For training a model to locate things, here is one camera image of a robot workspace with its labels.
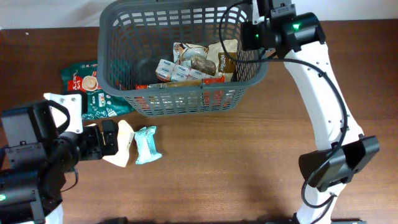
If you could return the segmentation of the brown white pastry bag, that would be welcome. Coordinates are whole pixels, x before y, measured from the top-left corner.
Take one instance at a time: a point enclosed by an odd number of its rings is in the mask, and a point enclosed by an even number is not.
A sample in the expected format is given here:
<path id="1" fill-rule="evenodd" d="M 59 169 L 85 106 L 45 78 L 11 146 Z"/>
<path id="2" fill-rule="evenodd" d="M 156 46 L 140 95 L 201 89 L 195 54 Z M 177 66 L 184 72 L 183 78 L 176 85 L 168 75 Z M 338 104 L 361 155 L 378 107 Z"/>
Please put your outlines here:
<path id="1" fill-rule="evenodd" d="M 174 63 L 211 77 L 224 77 L 225 82 L 230 82 L 235 73 L 236 62 L 227 56 L 221 42 L 207 47 L 175 42 L 173 56 Z"/>

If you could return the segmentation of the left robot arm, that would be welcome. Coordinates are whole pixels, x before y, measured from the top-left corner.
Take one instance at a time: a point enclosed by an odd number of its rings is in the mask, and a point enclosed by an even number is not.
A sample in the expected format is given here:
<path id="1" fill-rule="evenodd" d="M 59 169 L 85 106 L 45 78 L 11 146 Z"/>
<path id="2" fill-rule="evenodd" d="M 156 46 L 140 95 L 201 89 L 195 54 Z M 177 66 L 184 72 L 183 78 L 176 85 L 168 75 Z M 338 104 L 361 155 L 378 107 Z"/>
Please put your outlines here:
<path id="1" fill-rule="evenodd" d="M 62 222 L 65 174 L 80 161 L 118 152 L 118 124 L 68 131 L 68 109 L 52 100 L 2 114 L 8 144 L 1 148 L 10 168 L 1 171 L 1 223 Z"/>

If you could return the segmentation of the Kleenex tissue multipack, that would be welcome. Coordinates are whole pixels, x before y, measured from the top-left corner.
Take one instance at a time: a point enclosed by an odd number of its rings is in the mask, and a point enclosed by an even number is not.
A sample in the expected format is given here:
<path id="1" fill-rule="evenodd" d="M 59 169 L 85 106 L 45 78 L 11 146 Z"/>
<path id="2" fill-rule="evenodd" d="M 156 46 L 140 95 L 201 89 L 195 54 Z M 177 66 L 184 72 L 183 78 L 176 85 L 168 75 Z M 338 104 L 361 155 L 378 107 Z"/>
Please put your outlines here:
<path id="1" fill-rule="evenodd" d="M 157 78 L 163 82 L 184 82 L 208 78 L 208 75 L 205 73 L 177 65 L 164 59 L 160 60 L 155 74 Z"/>

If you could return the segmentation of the green Nescafe coffee bag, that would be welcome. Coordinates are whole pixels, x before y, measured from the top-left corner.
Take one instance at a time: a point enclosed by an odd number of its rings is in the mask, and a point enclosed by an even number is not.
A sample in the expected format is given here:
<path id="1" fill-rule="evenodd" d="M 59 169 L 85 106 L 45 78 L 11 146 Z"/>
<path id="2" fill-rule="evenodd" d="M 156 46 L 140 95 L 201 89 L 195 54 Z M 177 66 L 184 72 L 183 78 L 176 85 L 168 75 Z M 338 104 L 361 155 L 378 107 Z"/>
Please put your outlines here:
<path id="1" fill-rule="evenodd" d="M 134 108 L 121 97 L 111 96 L 101 89 L 97 80 L 97 61 L 76 63 L 61 71 L 64 90 L 80 90 L 87 94 L 87 112 L 82 120 L 95 120 L 121 116 Z"/>

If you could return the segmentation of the orange spaghetti packet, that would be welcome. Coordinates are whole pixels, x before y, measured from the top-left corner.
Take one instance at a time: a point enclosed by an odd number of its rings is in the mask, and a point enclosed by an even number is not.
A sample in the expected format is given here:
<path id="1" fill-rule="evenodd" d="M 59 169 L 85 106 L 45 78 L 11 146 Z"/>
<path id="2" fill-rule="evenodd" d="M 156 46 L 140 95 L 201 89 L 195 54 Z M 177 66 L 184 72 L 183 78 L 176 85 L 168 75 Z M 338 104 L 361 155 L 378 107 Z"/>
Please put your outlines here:
<path id="1" fill-rule="evenodd" d="M 228 110 L 233 107 L 236 90 L 225 89 L 223 84 L 221 77 L 136 85 L 129 102 L 146 116 Z"/>

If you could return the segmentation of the dark grey plastic basket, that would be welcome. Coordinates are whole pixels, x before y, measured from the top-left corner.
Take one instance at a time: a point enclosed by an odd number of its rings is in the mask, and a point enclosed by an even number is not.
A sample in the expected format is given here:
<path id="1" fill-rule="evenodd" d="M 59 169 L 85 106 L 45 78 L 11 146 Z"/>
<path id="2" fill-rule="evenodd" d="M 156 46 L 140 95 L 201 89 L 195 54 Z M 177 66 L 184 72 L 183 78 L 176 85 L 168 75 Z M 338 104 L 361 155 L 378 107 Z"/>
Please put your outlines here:
<path id="1" fill-rule="evenodd" d="M 259 83 L 268 65 L 259 51 L 238 49 L 239 63 L 224 83 L 149 88 L 158 63 L 172 60 L 176 42 L 208 46 L 239 39 L 252 9 L 239 1 L 115 1 L 99 19 L 97 79 L 144 116 L 233 109 Z"/>

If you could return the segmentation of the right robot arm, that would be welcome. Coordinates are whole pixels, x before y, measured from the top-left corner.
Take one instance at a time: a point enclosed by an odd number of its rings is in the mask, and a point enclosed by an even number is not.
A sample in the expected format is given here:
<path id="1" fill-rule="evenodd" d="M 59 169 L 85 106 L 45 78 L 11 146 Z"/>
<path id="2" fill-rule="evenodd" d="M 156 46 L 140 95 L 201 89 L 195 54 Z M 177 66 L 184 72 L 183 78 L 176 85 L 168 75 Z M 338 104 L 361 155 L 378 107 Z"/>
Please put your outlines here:
<path id="1" fill-rule="evenodd" d="M 353 118 L 338 86 L 326 36 L 317 16 L 297 14 L 291 1 L 250 0 L 243 24 L 243 50 L 274 50 L 291 74 L 312 123 L 316 150 L 299 157 L 302 205 L 292 223 L 330 223 L 339 194 L 379 152 Z"/>

